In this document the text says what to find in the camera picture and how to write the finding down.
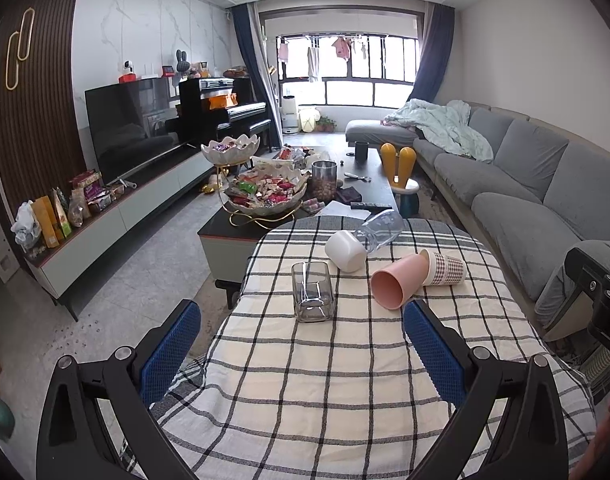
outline glass jar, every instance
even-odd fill
[[[311,165],[311,192],[320,202],[329,202],[336,196],[338,166],[331,160],[317,160]]]
[[[334,317],[336,302],[332,280],[325,262],[299,262],[291,267],[294,315],[298,321],[312,323]]]
[[[368,253],[373,253],[395,240],[404,229],[405,221],[400,213],[388,209],[367,220],[354,231],[354,236]]]

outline person's hand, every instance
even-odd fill
[[[592,439],[585,451],[584,455],[580,459],[580,462],[576,464],[574,469],[569,473],[569,480],[581,480],[587,474],[589,469],[592,468],[594,463],[598,460],[608,443],[610,442],[610,406],[608,408],[609,415],[602,421],[596,429],[596,436]]]

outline gold metal stand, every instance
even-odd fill
[[[216,178],[218,179],[218,182],[220,183],[220,182],[226,181],[228,173],[225,172],[224,170],[228,170],[229,168],[232,168],[233,166],[241,166],[242,164],[245,164],[246,162],[248,162],[248,160],[244,160],[242,162],[237,162],[235,164],[214,164],[214,167],[216,168]],[[294,220],[296,220],[295,213],[296,213],[296,211],[298,211],[300,209],[300,206],[302,206],[302,200],[301,200],[300,202],[298,202],[298,205],[295,208],[293,208],[289,212],[285,213],[280,218],[269,219],[269,218],[263,218],[263,217],[258,217],[258,216],[251,216],[251,215],[248,215],[247,213],[243,213],[243,212],[236,211],[236,210],[230,211],[227,208],[227,203],[223,202],[222,190],[219,189],[217,193],[218,193],[218,199],[220,200],[220,205],[222,206],[222,208],[225,211],[227,211],[229,213],[229,223],[231,225],[233,225],[234,227],[242,227],[242,226],[245,226],[247,224],[251,224],[252,222],[254,222],[256,225],[259,225],[263,229],[267,229],[268,231],[271,231],[274,228],[274,225],[272,225],[272,224],[275,224],[277,222],[283,222],[285,219],[289,218],[290,216]],[[234,220],[234,218],[237,216],[242,216],[242,217],[246,218],[247,220],[243,221],[243,222],[236,222]]]

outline window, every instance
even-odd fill
[[[336,55],[338,37],[352,40],[350,58]],[[301,105],[354,105],[400,108],[416,81],[420,49],[418,40],[382,34],[316,34],[284,36],[289,62],[279,63],[280,95],[293,95]],[[310,47],[319,49],[321,81],[309,82]]]

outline black television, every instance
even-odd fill
[[[180,103],[171,85],[169,78],[151,78],[85,92],[89,129],[105,184],[182,145],[178,133],[166,126],[178,117]]]

